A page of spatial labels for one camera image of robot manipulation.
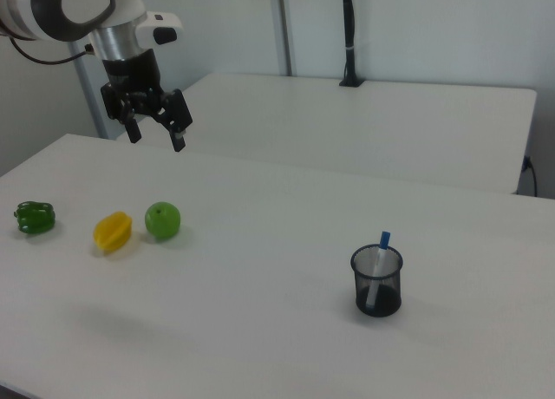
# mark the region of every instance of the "black cable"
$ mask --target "black cable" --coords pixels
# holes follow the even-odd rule
[[[23,49],[19,47],[19,45],[16,43],[16,40],[13,37],[10,38],[10,42],[12,45],[14,45],[14,48],[16,48],[17,52],[19,52],[21,55],[25,56],[27,59],[29,59],[32,62],[40,63],[42,65],[60,65],[62,63],[74,61],[75,59],[81,58],[82,56],[87,54],[87,51],[84,50],[77,55],[71,56],[66,59],[61,59],[60,61],[43,61],[41,59],[36,59],[33,56],[28,55],[27,52],[25,52]]]
[[[528,161],[528,166],[532,170],[532,177],[534,178],[534,197],[537,197],[538,196],[538,181],[536,180],[536,170],[534,169],[534,165],[532,164],[532,162],[530,160]]]

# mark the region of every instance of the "pen holder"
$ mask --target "pen holder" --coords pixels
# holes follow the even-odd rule
[[[355,272],[356,306],[371,317],[387,317],[401,306],[402,256],[392,247],[381,254],[379,249],[379,245],[366,245],[350,260]]]

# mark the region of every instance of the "cable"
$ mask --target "cable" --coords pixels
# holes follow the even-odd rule
[[[534,165],[532,164],[532,161],[530,160],[530,156],[525,156],[524,157],[524,161],[522,162],[522,168],[520,169],[521,173],[524,173],[528,170],[528,168],[530,168],[530,170],[532,171],[532,177],[534,179],[534,197],[538,196],[538,179],[536,178],[536,169],[534,169]]]
[[[43,61],[41,59],[36,59],[33,56],[28,55],[27,52],[25,52],[23,49],[19,47],[19,45],[16,43],[16,40],[13,37],[10,38],[10,42],[12,45],[14,45],[14,48],[16,48],[17,52],[19,52],[21,55],[25,56],[27,59],[29,59],[32,62],[40,63],[42,65],[60,65],[62,63],[74,61],[75,59],[81,58],[82,56],[88,53],[86,50],[84,50],[75,56],[71,56],[66,59],[61,59],[60,61]]]
[[[532,164],[531,160],[528,161],[528,166],[532,170],[532,177],[534,178],[534,197],[537,197],[538,196],[538,181],[536,179],[536,170],[534,169],[534,165]]]

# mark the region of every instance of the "white robot link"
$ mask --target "white robot link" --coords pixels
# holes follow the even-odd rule
[[[16,40],[74,42],[88,36],[89,53],[102,60],[108,74],[109,82],[101,88],[108,116],[125,126],[133,143],[140,139],[135,115],[154,118],[179,152],[193,120],[181,91],[161,88],[153,52],[178,39],[183,30],[179,18],[146,11],[142,0],[109,0],[100,14],[77,23],[68,18],[66,7],[63,0],[0,0],[0,35],[15,46]]]

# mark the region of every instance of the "white table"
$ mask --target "white table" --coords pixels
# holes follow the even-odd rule
[[[24,200],[55,229],[20,233]],[[161,244],[157,200],[183,214]],[[65,136],[0,208],[0,379],[43,399],[555,395],[555,201]],[[349,258],[384,229],[403,304],[371,318]]]
[[[536,100],[528,89],[223,74],[184,94],[194,152],[499,193],[517,189]],[[152,119],[140,129],[139,143],[171,148]]]

